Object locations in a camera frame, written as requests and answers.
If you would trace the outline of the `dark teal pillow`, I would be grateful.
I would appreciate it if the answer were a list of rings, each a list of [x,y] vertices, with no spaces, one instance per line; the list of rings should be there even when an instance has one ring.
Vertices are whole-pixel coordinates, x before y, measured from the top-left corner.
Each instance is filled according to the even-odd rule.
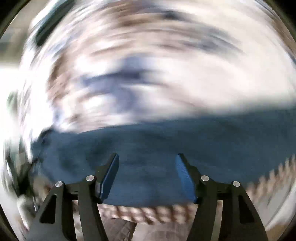
[[[34,37],[35,44],[41,47],[49,35],[53,32],[55,27],[60,23],[60,21],[67,15],[70,9],[73,8],[76,1],[66,0],[57,1],[53,4],[49,12],[41,19],[37,32]]]

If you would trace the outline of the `floral fleece blanket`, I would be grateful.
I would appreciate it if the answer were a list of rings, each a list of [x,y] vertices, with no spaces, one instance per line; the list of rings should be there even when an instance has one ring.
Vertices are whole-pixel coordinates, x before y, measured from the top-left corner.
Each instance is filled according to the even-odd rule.
[[[182,45],[184,23],[141,10],[139,1],[119,1],[104,18],[100,4],[87,1],[37,47],[33,38],[54,4],[34,19],[18,70],[14,111],[26,149],[49,126],[83,132],[226,108],[248,111],[257,100],[271,104],[278,97],[282,104],[295,103],[288,82],[278,81],[281,73],[295,74],[295,30],[270,1],[166,1],[163,9],[193,18],[189,43],[196,47]],[[129,89],[140,94],[144,115],[82,85],[119,69],[139,74]]]

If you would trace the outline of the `blue denim jeans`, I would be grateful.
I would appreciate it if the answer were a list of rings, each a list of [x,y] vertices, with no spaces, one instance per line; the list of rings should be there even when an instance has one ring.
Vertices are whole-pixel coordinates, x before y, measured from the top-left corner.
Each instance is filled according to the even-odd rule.
[[[40,172],[75,183],[93,174],[112,153],[120,166],[107,204],[130,207],[188,202],[175,159],[216,181],[255,182],[295,153],[295,109],[111,126],[84,133],[48,130],[32,143]]]

